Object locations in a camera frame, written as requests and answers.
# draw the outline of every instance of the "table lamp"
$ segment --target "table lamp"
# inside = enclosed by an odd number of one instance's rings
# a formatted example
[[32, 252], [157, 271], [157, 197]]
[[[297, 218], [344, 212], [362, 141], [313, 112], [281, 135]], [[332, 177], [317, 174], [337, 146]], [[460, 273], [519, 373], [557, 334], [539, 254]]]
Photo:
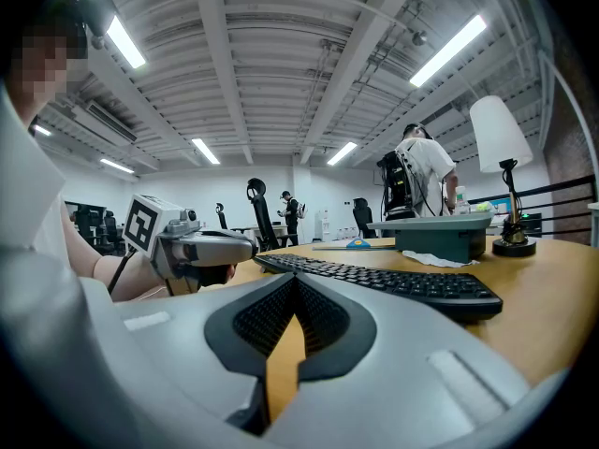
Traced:
[[504, 222], [502, 238], [493, 241], [493, 252], [501, 256], [530, 256], [536, 243], [522, 231], [522, 206], [514, 188], [512, 170], [533, 160], [533, 152], [516, 119], [499, 96], [485, 96], [470, 108], [482, 173], [502, 171], [509, 189], [511, 214]]

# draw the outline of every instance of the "ceiling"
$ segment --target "ceiling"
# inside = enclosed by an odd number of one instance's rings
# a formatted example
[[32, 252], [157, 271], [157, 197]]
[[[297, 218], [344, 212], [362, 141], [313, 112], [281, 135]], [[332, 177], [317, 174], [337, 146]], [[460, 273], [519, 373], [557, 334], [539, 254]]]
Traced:
[[[154, 173], [272, 161], [372, 167], [423, 122], [455, 161], [476, 156], [469, 108], [499, 95], [525, 135], [541, 131], [535, 21], [519, 0], [113, 0], [147, 63], [106, 40], [89, 75], [39, 114], [52, 152]], [[358, 6], [367, 4], [401, 24]], [[474, 15], [488, 28], [422, 87], [409, 79]], [[429, 43], [416, 46], [413, 34]], [[136, 139], [115, 146], [73, 117], [95, 101]]]

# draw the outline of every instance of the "metal railing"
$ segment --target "metal railing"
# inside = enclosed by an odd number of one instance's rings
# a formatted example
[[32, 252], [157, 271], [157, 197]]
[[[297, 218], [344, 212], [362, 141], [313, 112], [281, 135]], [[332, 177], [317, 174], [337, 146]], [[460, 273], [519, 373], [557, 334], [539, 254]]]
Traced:
[[[560, 183], [550, 184], [548, 186], [540, 186], [539, 188], [533, 188], [532, 190], [520, 191], [520, 192], [518, 192], [518, 196], [520, 198], [524, 198], [526, 196], [535, 196], [535, 195], [542, 195], [544, 193], [553, 193], [556, 191], [565, 190], [568, 188], [576, 188], [578, 186], [585, 186], [585, 185], [589, 185], [589, 189], [590, 189], [589, 193], [590, 194], [588, 196], [565, 199], [562, 201], [556, 201], [554, 203], [547, 203], [544, 205], [527, 206], [527, 207], [523, 207], [522, 210], [537, 210], [540, 208], [566, 205], [568, 203], [576, 203], [578, 201], [589, 201], [589, 202], [597, 201], [597, 193], [595, 191], [595, 177], [593, 175], [584, 176], [582, 178], [576, 178], [575, 180], [563, 181]], [[477, 203], [484, 203], [485, 201], [494, 201], [496, 199], [506, 199], [506, 198], [509, 198], [508, 193], [506, 193], [504, 195], [487, 196], [484, 198], [473, 199], [473, 200], [470, 200], [469, 203], [471, 205], [475, 205]], [[588, 211], [588, 212], [582, 212], [582, 213], [580, 213], [580, 212], [572, 213], [572, 214], [567, 214], [564, 216], [553, 216], [551, 218], [540, 218], [540, 219], [533, 220], [533, 221], [544, 222], [544, 221], [565, 220], [565, 219], [570, 219], [570, 218], [578, 218], [581, 216], [591, 216], [591, 212]], [[591, 232], [590, 227], [577, 228], [577, 229], [566, 229], [566, 230], [561, 230], [561, 231], [541, 231], [541, 232], [532, 231], [529, 234], [531, 236], [544, 236], [544, 235], [562, 235], [562, 234], [567, 234], [567, 233], [587, 233], [587, 232]]]

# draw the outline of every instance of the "black keyboard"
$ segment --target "black keyboard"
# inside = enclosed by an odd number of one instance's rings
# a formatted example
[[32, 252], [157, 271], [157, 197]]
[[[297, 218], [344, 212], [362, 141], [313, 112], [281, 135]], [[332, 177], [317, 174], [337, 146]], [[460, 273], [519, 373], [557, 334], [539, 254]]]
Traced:
[[255, 261], [270, 272], [304, 272], [408, 297], [457, 320], [489, 319], [504, 302], [472, 274], [387, 271], [330, 263], [294, 254], [263, 254]]

